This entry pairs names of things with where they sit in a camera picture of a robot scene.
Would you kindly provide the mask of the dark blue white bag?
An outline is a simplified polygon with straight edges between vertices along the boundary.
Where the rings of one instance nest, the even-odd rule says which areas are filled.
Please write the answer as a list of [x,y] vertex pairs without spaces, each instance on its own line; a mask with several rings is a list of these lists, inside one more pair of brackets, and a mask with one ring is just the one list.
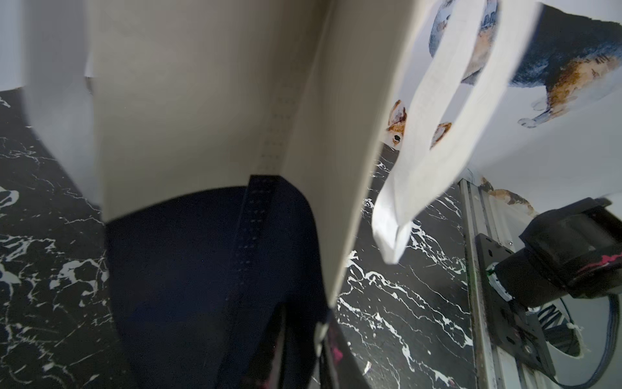
[[436,1],[23,1],[24,106],[105,224],[143,388],[319,372],[385,119]]

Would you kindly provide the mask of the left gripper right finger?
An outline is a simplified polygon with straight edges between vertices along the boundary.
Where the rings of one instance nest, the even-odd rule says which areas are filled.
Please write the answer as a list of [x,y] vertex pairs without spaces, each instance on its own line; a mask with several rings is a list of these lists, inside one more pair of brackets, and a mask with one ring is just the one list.
[[336,320],[322,340],[319,382],[321,389],[370,389]]

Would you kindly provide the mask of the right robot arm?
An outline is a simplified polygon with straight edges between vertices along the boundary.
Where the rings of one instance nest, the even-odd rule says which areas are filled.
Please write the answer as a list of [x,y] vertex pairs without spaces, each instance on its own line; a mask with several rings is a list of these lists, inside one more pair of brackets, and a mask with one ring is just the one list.
[[489,266],[489,285],[526,308],[619,294],[621,221],[611,205],[586,198],[538,215],[520,236],[523,249]]

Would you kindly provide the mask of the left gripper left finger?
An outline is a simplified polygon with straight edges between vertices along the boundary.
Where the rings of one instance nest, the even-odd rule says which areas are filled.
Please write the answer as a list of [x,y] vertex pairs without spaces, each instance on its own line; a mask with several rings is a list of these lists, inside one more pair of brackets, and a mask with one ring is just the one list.
[[282,387],[287,343],[287,309],[277,306],[264,332],[259,350],[259,388]]

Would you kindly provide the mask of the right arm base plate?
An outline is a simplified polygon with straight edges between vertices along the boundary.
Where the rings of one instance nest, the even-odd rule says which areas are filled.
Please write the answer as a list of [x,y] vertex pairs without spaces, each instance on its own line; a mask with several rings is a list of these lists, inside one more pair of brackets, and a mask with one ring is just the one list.
[[528,314],[518,303],[505,301],[489,282],[488,268],[510,257],[512,251],[483,233],[475,237],[475,245],[492,343],[524,365],[554,376],[556,369],[537,315]]

